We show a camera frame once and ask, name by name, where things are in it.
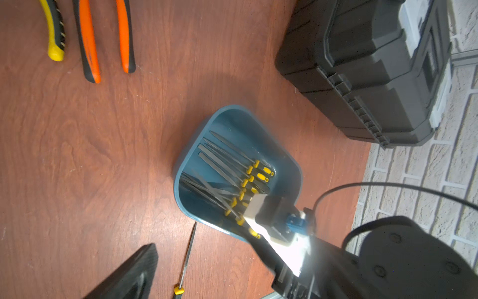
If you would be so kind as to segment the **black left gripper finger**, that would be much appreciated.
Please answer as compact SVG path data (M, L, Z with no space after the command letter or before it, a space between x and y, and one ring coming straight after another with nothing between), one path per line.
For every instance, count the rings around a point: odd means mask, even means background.
M154 243L138 249L85 297L87 299L147 299L158 265Z

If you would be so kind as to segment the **file one yellow black handle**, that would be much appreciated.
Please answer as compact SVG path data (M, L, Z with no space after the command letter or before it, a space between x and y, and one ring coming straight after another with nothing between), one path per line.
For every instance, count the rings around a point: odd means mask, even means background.
M193 248L193 243L194 243L194 239L195 239L196 230L197 230L197 222L194 223L193 228L192 228L192 232L190 234L188 248L187 248L185 258L184 258L183 269L182 269L182 272L181 272L181 275L180 275L179 283L174 287L173 299L181 299L184 292L185 292L185 288L184 288L185 273L187 272L187 267L188 267L188 264L189 264L190 254L191 254L192 248Z

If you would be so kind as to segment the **file six yellow black handle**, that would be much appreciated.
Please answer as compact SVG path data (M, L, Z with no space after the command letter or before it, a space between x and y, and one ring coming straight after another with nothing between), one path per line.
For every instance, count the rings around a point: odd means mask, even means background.
M232 208L237 205L239 193L233 193L228 189L212 186L201 177L194 177L183 172L180 175L180 184L189 191L199 195L202 199L218 206L225 212L226 216L229 215Z

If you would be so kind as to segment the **file five yellow black handle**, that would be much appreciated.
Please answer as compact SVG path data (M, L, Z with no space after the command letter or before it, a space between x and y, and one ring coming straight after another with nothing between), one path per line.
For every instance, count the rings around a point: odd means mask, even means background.
M238 201L237 201L237 205L232 208L232 211L229 215L225 215L226 217L229 217L231 216L232 218L234 218L235 222L239 225L239 226L243 226L245 224L245 219L243 217L243 213L244 213L244 210L245 210L246 206L244 206L243 204L240 203L239 201L239 197L238 197Z

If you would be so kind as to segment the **teal plastic storage box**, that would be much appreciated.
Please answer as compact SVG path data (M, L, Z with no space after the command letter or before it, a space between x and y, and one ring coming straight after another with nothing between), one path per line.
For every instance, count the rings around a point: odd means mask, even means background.
M249 160L216 139L210 133L210 130L217 132L229 142L235 144L250 158L258 159L270 166L275 175L269 178L269 183L264 183L254 176L243 173L241 169L235 167L235 163L209 146L204 138L228 151L245 166L251 166ZM201 152L198 147L200 144L205 145L217 156L220 156L236 174L248 179L257 188L261 189L261 193L285 198L292 204L296 204L302 188L302 173L299 165L250 111L239 105L229 105L208 116L198 125L174 167L174 198L179 209L191 219L244 242L251 238L246 231L246 227L239 226L234 218L226 217L223 210L218 206L202 199L180 184L180 175L184 172L194 177L201 177L217 188L239 193L241 204L249 202L247 200L241 201L240 191L198 156Z

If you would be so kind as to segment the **file seven yellow black handle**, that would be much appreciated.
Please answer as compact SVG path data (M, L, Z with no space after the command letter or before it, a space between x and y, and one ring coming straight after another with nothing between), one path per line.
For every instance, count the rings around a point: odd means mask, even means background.
M259 191L255 187L250 186L247 183L243 183L241 177L239 177L239 175L236 174L236 172L231 169L228 164L224 163L220 158L217 158L212 154L207 154L204 151L200 152L198 156L203 161L205 161L211 168L213 168L222 178L224 178L234 188L237 188L240 191L241 201L251 201L251 198L259 193Z

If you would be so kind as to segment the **file eight yellow black handle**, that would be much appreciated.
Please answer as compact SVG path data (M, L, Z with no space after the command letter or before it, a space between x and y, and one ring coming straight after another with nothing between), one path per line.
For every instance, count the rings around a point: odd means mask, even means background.
M208 147L203 144L200 144L198 147L210 160L213 161L215 165L217 165L218 168L220 168L225 173L226 177L231 179L237 186L240 186L241 188L245 189L250 189L251 192L256 194L262 192L261 189L257 188L248 179L242 178L238 174L236 174L236 172L234 172L234 170L231 169L231 167L229 167L229 165L226 164L226 162L224 162L220 156L217 156L212 150L208 149Z

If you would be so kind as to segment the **file nine yellow black handle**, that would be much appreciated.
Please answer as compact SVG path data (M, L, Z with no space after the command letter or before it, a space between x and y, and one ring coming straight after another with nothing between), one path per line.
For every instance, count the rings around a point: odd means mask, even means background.
M263 181L264 183L269 183L269 178L266 177L264 174L260 173L257 169L252 166L245 166L243 163L239 162L234 156L232 156L228 151L221 149L215 143L210 141L207 138L204 138L205 142L211 146L216 152L222 154L226 159L230 160L231 162L235 163L235 167L237 169L241 169L241 171L249 176L254 176L256 179Z

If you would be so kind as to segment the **file ten yellow black handle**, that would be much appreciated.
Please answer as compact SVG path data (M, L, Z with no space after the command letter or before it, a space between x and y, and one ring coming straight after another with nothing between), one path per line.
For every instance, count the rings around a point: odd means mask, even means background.
M217 132L211 131L210 133L214 135L214 137L218 140L220 140L222 143L227 145L229 148L234 150L236 153L244 157L245 159L249 160L251 163L251 167L253 169L256 169L257 171L261 172L263 176L267 176L268 178L272 178L275 175L275 172L271 169L270 166L267 166L264 162L258 160L258 159L252 159L249 156L247 156L239 147L237 147L235 144L229 142L226 138L223 136L219 135Z

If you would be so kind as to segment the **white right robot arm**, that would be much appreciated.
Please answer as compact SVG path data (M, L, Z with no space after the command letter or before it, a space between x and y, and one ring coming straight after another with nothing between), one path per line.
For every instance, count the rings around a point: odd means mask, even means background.
M316 236L316 210L255 195L244 218L284 299L475 299L478 277L450 246L405 216L362 224L340 246Z

